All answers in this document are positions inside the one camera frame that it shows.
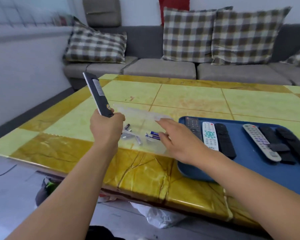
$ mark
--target sofa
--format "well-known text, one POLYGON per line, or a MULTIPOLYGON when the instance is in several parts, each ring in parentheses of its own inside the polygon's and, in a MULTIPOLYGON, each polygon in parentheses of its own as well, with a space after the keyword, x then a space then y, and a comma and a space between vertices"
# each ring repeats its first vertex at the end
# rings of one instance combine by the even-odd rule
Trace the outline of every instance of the sofa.
POLYGON ((126 64, 68 63, 64 74, 74 89, 86 85, 83 72, 97 76, 120 74, 133 76, 197 79, 222 82, 300 86, 300 68, 280 61, 287 60, 300 50, 300 24, 285 24, 276 38, 269 64, 211 65, 161 60, 163 56, 162 26, 118 26, 121 23, 120 5, 109 3, 107 12, 91 11, 96 0, 83 0, 88 25, 104 33, 127 33, 126 64))

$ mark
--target white label sticker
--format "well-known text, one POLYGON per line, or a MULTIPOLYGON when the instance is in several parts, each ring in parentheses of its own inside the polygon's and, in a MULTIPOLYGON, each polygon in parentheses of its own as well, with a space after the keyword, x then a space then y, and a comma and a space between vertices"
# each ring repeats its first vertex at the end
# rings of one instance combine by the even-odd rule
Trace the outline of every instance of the white label sticker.
POLYGON ((92 79, 94 85, 96 86, 96 90, 98 91, 99 96, 105 96, 105 94, 103 93, 102 87, 100 85, 100 82, 96 79, 92 79))

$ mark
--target right hand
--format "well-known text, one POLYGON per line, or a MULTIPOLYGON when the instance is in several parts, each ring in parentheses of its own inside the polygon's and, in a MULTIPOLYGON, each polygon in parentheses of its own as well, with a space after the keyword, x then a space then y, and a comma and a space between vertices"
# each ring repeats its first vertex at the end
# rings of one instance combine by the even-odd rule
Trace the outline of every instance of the right hand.
POLYGON ((184 124, 172 119, 160 119, 157 123, 166 131, 159 132, 163 145, 176 160, 196 165, 199 158, 214 154, 191 130, 184 124))

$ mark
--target hand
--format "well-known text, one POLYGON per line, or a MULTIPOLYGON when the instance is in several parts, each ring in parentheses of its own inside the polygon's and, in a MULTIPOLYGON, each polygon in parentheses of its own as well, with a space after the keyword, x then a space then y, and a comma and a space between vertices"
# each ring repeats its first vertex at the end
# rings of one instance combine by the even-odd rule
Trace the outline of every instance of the hand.
POLYGON ((118 141, 120 140, 125 120, 124 115, 121 113, 114 113, 111 118, 108 118, 100 115, 96 109, 90 118, 90 130, 94 137, 94 144, 113 150, 115 154, 118 150, 118 141))
POLYGON ((202 156, 211 156, 216 153, 216 151, 209 149, 185 125, 172 119, 163 118, 157 123, 166 131, 166 133, 159 132, 161 142, 176 160, 196 165, 202 156))

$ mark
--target white remote control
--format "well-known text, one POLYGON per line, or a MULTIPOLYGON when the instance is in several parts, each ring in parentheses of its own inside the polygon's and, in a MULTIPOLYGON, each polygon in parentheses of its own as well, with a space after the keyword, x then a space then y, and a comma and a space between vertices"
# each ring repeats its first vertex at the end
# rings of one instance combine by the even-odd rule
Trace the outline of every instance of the white remote control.
POLYGON ((265 154, 265 156, 274 162, 280 162, 281 157, 277 152, 272 151, 268 144, 269 141, 266 139, 266 137, 261 133, 261 131, 252 124, 244 124, 243 125, 244 130, 251 136, 253 141, 258 145, 258 147, 261 149, 261 151, 265 154))
POLYGON ((208 148, 219 151, 217 133, 213 123, 202 123, 202 136, 203 142, 208 148))

